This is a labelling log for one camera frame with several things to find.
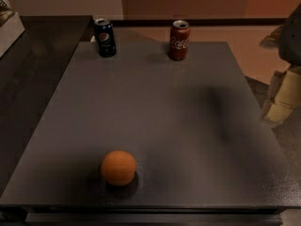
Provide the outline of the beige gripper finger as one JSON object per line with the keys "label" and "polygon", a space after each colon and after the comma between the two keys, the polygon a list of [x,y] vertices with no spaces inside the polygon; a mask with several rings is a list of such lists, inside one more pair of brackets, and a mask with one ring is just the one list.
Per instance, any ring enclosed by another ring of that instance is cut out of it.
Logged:
{"label": "beige gripper finger", "polygon": [[262,121],[274,128],[281,125],[301,105],[301,67],[274,72],[262,106]]}

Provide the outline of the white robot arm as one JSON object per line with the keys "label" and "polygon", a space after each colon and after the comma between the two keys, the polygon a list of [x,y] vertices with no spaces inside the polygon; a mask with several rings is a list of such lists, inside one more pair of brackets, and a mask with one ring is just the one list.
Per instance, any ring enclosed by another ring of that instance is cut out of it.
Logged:
{"label": "white robot arm", "polygon": [[279,57],[289,63],[285,72],[274,72],[262,106],[262,120],[276,127],[301,105],[301,5],[261,44],[272,42],[278,48]]}

